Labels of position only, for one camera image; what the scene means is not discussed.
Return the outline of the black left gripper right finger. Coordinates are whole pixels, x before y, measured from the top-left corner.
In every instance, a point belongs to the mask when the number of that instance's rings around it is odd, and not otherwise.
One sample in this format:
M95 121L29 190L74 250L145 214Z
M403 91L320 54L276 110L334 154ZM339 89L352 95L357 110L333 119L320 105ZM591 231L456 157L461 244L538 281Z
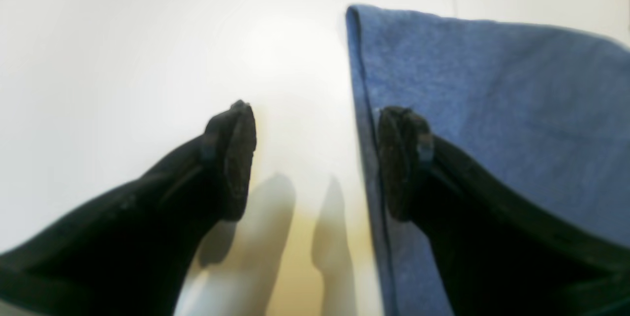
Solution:
M391 217L428 237L457 316L627 316L629 250L502 184L411 109L380 112Z

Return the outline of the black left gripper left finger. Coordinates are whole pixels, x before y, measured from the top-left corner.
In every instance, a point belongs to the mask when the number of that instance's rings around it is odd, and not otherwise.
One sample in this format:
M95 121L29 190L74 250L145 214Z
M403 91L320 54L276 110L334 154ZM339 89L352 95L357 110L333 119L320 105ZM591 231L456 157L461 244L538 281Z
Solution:
M3 316L171 316L203 237L238 221L256 128L237 101L148 172L0 258Z

